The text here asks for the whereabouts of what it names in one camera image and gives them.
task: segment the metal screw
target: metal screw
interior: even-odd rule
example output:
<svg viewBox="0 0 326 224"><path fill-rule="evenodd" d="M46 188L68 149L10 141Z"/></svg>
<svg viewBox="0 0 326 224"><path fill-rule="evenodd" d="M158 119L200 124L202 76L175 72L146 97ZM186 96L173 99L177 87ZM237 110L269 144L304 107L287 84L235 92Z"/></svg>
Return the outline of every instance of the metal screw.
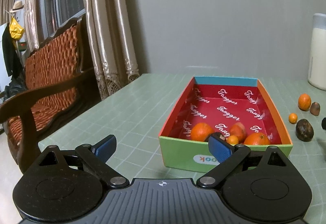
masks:
<svg viewBox="0 0 326 224"><path fill-rule="evenodd" d="M199 180L203 185L211 185L213 183L215 183L215 179L213 177L210 176L205 176L200 178Z"/></svg>
<svg viewBox="0 0 326 224"><path fill-rule="evenodd" d="M111 178L110 182L113 183L114 185L121 185L124 184L127 180L124 177L121 176L116 176Z"/></svg>

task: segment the wooden armrest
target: wooden armrest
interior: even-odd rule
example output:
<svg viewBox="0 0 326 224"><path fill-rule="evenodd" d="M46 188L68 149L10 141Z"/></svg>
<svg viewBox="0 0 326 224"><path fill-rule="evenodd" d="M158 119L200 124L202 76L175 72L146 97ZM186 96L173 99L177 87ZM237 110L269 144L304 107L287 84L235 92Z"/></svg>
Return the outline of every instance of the wooden armrest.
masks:
<svg viewBox="0 0 326 224"><path fill-rule="evenodd" d="M93 74L94 69L89 68L82 73L78 73L69 80L36 89L30 89L13 96L8 101L5 101L0 107L0 123L7 121L11 117L21 116L30 110L30 108L41 98L71 89Z"/></svg>

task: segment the black jacket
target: black jacket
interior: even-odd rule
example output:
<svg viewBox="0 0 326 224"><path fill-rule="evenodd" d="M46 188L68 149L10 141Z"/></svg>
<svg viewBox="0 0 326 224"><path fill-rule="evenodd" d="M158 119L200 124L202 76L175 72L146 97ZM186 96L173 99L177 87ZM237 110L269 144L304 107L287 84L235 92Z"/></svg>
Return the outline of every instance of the black jacket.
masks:
<svg viewBox="0 0 326 224"><path fill-rule="evenodd" d="M16 79L19 76L19 74L22 72L23 67L16 53L15 46L12 43L12 41L13 39L11 38L10 35L9 23L8 23L2 35L3 58L4 58L4 64L6 65L8 76L12 76L13 78Z"/></svg>

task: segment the white floor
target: white floor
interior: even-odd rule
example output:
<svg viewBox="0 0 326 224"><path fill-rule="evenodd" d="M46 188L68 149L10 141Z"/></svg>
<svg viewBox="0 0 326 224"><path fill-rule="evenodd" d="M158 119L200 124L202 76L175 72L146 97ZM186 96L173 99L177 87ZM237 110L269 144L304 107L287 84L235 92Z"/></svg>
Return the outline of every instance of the white floor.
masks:
<svg viewBox="0 0 326 224"><path fill-rule="evenodd" d="M12 200L14 186L22 177L12 158L5 133L0 135L0 224L18 224L20 217Z"/></svg>

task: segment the white cylindrical container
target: white cylindrical container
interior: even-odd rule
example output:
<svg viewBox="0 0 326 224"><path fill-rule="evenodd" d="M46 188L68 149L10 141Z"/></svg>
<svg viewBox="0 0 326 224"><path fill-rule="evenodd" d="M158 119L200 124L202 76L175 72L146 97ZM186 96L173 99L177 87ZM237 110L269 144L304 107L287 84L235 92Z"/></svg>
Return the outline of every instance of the white cylindrical container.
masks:
<svg viewBox="0 0 326 224"><path fill-rule="evenodd" d="M308 82L326 90L326 15L314 14Z"/></svg>

